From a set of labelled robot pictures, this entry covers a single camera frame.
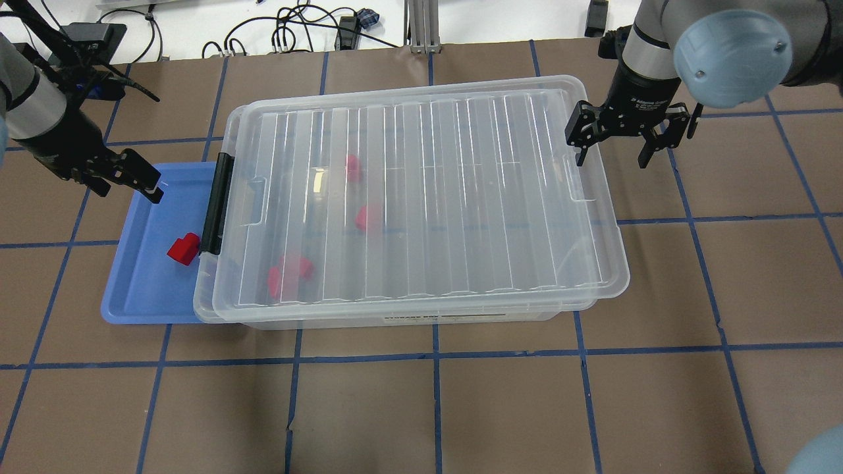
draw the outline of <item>blue plastic tray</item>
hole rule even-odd
[[[201,323],[193,312],[199,256],[185,267],[167,256],[176,239],[202,233],[214,163],[159,164],[164,197],[135,193],[100,310],[113,324]]]

